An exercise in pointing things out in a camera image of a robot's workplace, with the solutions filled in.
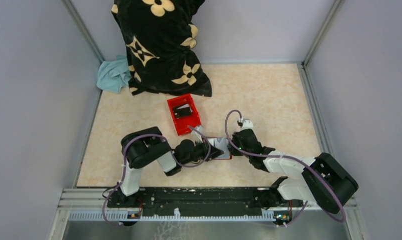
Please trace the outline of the red leather card holder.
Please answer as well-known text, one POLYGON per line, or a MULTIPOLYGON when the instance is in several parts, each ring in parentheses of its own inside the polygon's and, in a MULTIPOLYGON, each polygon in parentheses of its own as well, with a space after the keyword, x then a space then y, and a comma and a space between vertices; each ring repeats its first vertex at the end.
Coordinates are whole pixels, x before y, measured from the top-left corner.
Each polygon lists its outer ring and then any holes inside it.
POLYGON ((225 137, 207 137, 208 142, 214 147, 224 151, 224 154, 214 160, 231 160, 232 156, 228 149, 228 140, 225 137))

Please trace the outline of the black VIP credit card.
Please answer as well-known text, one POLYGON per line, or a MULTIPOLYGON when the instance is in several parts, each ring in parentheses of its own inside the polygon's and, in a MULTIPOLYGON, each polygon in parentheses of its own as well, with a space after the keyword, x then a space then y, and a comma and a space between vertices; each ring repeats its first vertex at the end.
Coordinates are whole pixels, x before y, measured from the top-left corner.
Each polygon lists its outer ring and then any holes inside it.
POLYGON ((192 109, 189 105, 173 107, 172 112, 176 119, 185 118, 192 115, 192 109))

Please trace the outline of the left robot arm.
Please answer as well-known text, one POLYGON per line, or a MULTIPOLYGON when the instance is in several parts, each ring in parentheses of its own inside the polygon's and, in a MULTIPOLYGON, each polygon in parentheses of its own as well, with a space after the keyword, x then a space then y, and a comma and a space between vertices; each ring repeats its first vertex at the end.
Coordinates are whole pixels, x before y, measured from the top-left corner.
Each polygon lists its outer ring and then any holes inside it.
POLYGON ((137 204, 143 168, 152 162, 157 162, 169 177, 179 173, 182 168, 194 168, 226 154, 215 146, 215 138, 201 134, 200 126, 191 127, 190 130, 198 141, 184 139, 175 148, 170 146, 156 126, 130 133, 121 140, 123 171, 117 183, 121 203, 127 207, 137 204))

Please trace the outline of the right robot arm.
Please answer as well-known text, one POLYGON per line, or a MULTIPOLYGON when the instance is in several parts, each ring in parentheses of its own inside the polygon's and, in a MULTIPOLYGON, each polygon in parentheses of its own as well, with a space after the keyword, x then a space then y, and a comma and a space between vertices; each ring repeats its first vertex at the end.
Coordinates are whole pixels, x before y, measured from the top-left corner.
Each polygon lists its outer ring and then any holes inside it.
POLYGON ((288 155, 261 145, 252 129, 234 132, 229 148, 233 155, 247 157, 254 168, 282 175, 270 192, 276 206, 288 200, 311 201, 337 214, 359 189, 357 181, 326 152, 317 157, 288 155))

